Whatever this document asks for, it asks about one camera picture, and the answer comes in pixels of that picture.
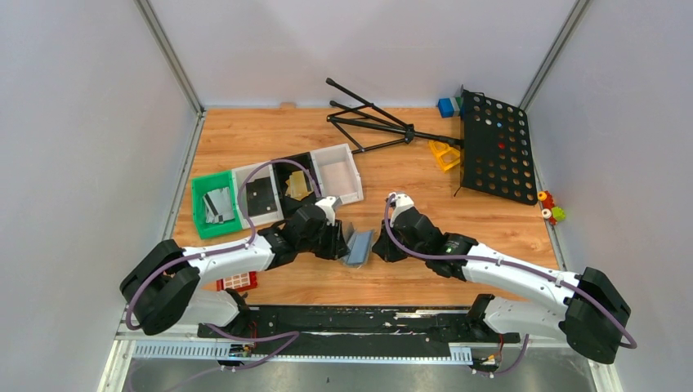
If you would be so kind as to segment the grey card holder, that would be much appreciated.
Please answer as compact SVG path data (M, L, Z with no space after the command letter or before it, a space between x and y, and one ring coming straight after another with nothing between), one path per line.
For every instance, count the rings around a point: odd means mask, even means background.
M371 252L374 233L373 229L358 231L351 222L343 226L342 234L348 253L341 258L342 264L351 268L360 268L365 265Z

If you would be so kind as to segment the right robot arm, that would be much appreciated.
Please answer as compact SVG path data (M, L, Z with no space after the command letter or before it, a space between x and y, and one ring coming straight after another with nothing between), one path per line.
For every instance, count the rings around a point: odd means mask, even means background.
M405 193L387 196L373 253L386 262L413 257L443 278L480 283L520 297L481 294L467 317L478 341L518 333L564 341L592 361L612 364L619 349L638 344L628 331L631 308L599 269L549 269L499 252L472 237L443 233Z

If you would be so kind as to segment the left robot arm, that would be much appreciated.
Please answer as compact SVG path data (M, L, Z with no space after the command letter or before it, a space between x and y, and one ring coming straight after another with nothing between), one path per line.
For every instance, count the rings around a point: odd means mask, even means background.
M153 336L181 323L211 323L228 336L243 336L250 315L241 309L239 296L211 292L206 285L288 265L301 253L325 260L347 255L342 222L336 217L341 203L339 197L323 197L287 220L228 243L180 247L173 239L159 242L120 283L127 327Z

